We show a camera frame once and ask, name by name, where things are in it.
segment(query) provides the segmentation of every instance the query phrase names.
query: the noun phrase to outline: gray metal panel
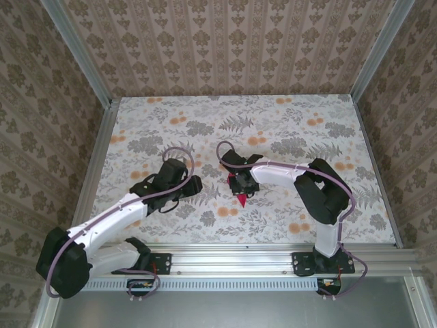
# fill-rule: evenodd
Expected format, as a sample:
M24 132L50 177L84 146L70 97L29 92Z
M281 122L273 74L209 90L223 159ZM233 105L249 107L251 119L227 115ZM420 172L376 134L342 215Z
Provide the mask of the gray metal panel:
M397 0L393 9L387 18L387 21L382 28L380 35L376 39L375 44L360 71L360 74L355 80L352 87L351 95L354 102L358 102L363 95L367 84L369 84L373 74L385 56L390 47L393 38L396 36L399 28L407 17L414 0Z
M91 57L89 56L87 47L83 44L75 31L73 24L70 22L70 17L64 10L64 5L67 1L63 0L41 0L48 14L52 18L56 28L60 32L64 42L68 45L76 62L79 64L83 74L94 92L98 100L102 103L104 109L109 108L111 92L107 88L104 81L100 78L98 69L94 66Z
M418 327L403 278L366 279L336 301L315 292L158 292L141 302L123 292L84 292L60 301L53 326Z

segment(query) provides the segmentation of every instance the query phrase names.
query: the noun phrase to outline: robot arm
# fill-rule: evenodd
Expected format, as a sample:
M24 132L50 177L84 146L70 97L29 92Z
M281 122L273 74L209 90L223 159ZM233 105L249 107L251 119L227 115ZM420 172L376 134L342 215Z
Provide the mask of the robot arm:
M233 165L269 162L268 159L256 154L246 160L233 150L226 152L222 160ZM312 163L302 164L299 167L308 167L328 174L346 186L345 182L323 159L316 159ZM230 173L229 186L234 195L253 195L259 191L259 184L263 183L296 189L309 214L315 219L317 230L315 250L326 258L331 258L337 253L339 249L338 218L349 204L348 195L337 184L303 169L278 165L266 164L242 169L226 167L226 169ZM317 185L320 183L324 183L322 188Z
M67 231L56 227L46 237L36 271L44 279L47 279L49 269L58 251L81 231L83 234L66 248L53 271L51 286L61 297L74 296L86 285L90 277L124 268L144 270L149 262L150 249L138 239L128 238L116 246L104 249L100 249L100 247L119 231L138 220L142 220L155 210L165 213L161 212L161 209L168 201L176 202L176 205L170 209L172 210L179 204L179 199L198 194L202 190L200 177L191 176L188 183L181 189L159 197L140 200L141 197L178 186L187 179L187 173L188 170L183 162L167 159L157 174L152 174L142 182L135 184L130 188L130 193L127 193L103 213ZM130 204L122 207L122 204L126 202ZM92 223L96 224L92 228L86 229Z

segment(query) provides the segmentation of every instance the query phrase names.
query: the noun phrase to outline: red object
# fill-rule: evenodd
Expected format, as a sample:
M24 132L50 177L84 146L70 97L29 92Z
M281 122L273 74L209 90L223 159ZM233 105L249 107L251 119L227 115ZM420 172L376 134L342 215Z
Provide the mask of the red object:
M235 176L235 175L232 173L229 173L229 175L227 176L227 184L229 184L229 178L232 176ZM240 204L244 208L244 205L246 205L247 195L238 195L237 199L240 201Z

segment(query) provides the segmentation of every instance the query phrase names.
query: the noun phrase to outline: damask wallpaper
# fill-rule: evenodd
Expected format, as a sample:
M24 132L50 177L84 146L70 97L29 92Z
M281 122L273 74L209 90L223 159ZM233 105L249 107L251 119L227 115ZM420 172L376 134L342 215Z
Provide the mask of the damask wallpaper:
M359 108L397 224L437 301L437 1L418 0Z
M113 97L347 94L395 0L64 0Z
M69 226L102 108L38 0L0 1L0 327L26 327L46 233Z

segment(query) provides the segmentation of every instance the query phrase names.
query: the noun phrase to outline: metal plate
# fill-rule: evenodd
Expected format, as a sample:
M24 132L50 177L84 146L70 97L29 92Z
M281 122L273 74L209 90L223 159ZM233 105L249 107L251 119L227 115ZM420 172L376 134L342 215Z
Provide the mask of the metal plate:
M81 292L127 291L128 281L141 281L129 278L91 279ZM266 292L266 291L315 291L316 278L179 278L161 277L160 292ZM132 291L147 291L147 288L132 288Z

